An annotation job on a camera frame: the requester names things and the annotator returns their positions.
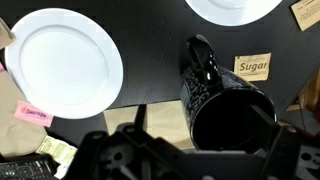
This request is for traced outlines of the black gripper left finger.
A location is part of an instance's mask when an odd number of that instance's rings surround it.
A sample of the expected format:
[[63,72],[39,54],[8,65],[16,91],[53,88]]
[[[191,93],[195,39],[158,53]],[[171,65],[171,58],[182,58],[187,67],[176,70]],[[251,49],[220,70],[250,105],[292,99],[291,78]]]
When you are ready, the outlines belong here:
[[88,133],[63,180],[142,180],[148,155],[144,146],[154,140],[132,123],[118,126],[115,133]]

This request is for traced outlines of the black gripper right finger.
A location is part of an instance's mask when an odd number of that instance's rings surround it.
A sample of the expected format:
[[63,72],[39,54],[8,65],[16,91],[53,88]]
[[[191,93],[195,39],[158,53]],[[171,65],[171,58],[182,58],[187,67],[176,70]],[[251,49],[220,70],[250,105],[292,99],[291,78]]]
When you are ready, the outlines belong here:
[[267,153],[262,180],[297,180],[304,167],[320,177],[320,138],[291,125],[279,125],[257,105],[249,106],[249,131]]

